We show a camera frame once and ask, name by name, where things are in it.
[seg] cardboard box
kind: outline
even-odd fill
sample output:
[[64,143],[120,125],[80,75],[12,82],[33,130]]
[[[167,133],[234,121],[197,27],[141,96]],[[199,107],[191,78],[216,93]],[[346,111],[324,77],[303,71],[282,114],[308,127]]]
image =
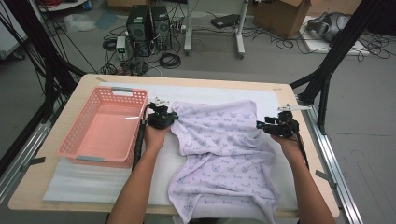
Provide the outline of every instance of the cardboard box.
[[254,14],[254,24],[273,30],[287,39],[298,34],[309,8],[322,0],[277,0],[259,3]]
[[323,0],[309,8],[309,16],[320,16],[323,12],[341,12],[346,15],[353,15],[361,0]]
[[107,0],[107,4],[110,7],[128,7],[129,9],[133,5],[151,6],[151,0]]

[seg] pink plastic basket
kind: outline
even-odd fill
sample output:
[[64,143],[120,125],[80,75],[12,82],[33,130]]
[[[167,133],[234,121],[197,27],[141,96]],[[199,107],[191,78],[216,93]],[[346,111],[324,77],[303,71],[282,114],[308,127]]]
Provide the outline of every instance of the pink plastic basket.
[[73,163],[129,168],[148,92],[96,87],[58,148]]

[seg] forearm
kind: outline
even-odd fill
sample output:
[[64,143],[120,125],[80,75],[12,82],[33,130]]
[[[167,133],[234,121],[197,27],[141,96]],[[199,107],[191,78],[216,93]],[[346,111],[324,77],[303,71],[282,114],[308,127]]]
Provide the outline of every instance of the forearm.
[[332,213],[320,194],[304,161],[301,159],[293,161],[290,166],[294,176],[301,223],[335,223]]
[[114,204],[107,223],[142,224],[158,150],[147,148]]

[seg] aluminum rail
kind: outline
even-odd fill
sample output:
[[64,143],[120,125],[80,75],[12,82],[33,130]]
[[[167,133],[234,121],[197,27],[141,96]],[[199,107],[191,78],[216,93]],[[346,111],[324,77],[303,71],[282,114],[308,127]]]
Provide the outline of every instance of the aluminum rail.
[[317,110],[312,106],[312,109],[303,111],[303,113],[306,113],[306,115],[310,119],[309,123],[311,124],[311,128],[313,129],[315,137],[318,140],[318,146],[321,149],[321,156],[326,163],[325,165],[327,166],[329,176],[336,186],[335,191],[337,192],[339,202],[343,206],[346,218],[348,219],[350,224],[362,224],[363,221],[361,219],[361,214],[359,213],[358,207],[356,206],[352,198],[352,195],[347,186],[347,182],[344,179],[342,170],[338,165],[338,161],[332,151],[332,146],[330,144],[329,138],[327,137],[327,135],[323,135],[321,133],[321,130],[317,125]]

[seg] wrist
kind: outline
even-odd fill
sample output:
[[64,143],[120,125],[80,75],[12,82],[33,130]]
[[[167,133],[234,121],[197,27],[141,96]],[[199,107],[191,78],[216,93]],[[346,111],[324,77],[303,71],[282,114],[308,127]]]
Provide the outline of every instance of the wrist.
[[303,156],[296,156],[293,157],[292,159],[289,159],[289,165],[292,170],[301,169],[301,167],[306,167]]
[[146,151],[143,155],[156,159],[159,152],[160,152],[160,148],[146,147]]

